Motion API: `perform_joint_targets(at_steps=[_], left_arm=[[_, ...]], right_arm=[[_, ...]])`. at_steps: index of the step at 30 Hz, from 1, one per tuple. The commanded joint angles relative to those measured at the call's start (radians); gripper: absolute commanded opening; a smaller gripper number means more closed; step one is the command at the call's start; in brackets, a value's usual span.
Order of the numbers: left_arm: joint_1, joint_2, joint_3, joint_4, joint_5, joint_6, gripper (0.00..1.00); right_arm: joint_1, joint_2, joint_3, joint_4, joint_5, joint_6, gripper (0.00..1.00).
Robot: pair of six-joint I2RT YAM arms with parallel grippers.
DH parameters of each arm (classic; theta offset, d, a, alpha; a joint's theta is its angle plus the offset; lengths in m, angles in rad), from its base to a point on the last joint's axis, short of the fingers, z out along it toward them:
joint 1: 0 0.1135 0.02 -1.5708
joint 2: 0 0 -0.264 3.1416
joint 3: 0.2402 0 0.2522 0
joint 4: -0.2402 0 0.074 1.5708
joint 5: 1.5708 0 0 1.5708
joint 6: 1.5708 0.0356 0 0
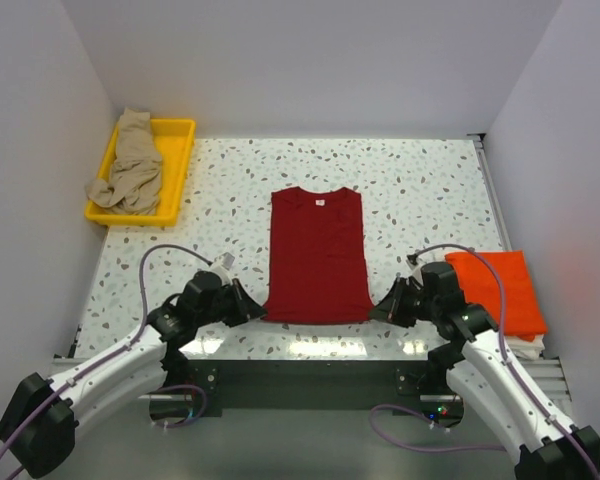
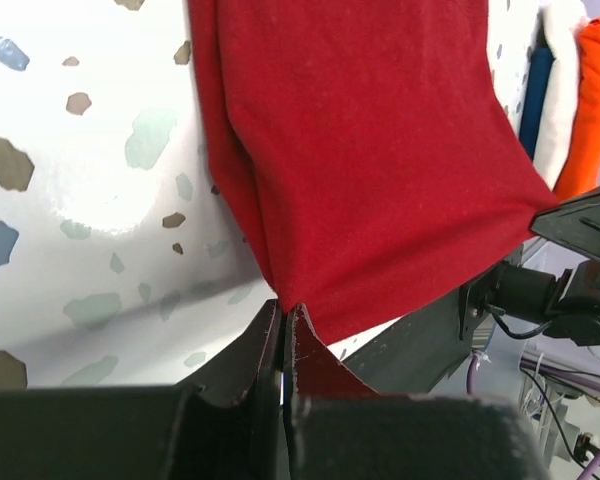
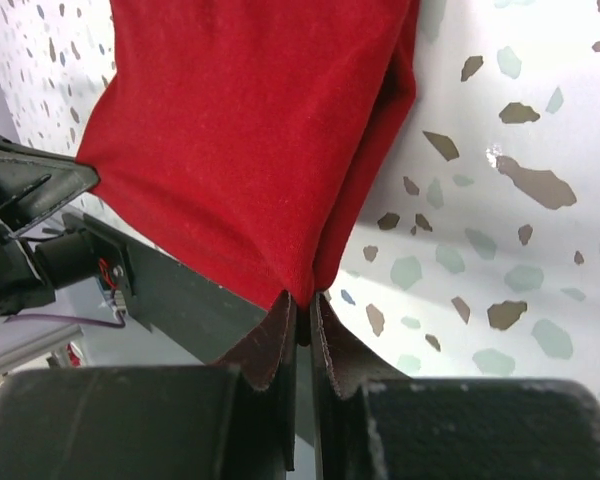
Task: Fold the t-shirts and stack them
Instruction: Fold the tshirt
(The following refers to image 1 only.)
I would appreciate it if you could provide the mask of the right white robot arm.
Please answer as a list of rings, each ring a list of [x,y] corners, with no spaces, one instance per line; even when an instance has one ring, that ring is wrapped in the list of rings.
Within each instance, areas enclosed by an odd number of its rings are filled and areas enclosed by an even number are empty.
[[[490,427],[518,479],[597,479],[600,437],[579,427],[538,386],[481,305],[466,300],[447,262],[398,277],[370,311],[373,320],[409,328],[431,322],[444,344],[427,355],[419,393],[453,392]]]

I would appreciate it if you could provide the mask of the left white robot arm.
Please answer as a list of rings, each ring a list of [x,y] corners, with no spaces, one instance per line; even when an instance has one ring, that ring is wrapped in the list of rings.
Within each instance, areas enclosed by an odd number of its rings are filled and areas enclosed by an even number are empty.
[[[200,271],[144,322],[91,359],[49,378],[21,380],[0,420],[1,451],[33,479],[59,467],[88,427],[153,392],[187,388],[183,346],[214,323],[229,328],[264,317],[238,279]]]

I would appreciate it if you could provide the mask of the dark red t shirt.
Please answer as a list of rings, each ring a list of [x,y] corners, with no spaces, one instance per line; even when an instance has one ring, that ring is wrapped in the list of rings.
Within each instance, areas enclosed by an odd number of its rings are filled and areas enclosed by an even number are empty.
[[[266,320],[345,325],[372,309],[364,254],[362,197],[343,187],[271,195]]]

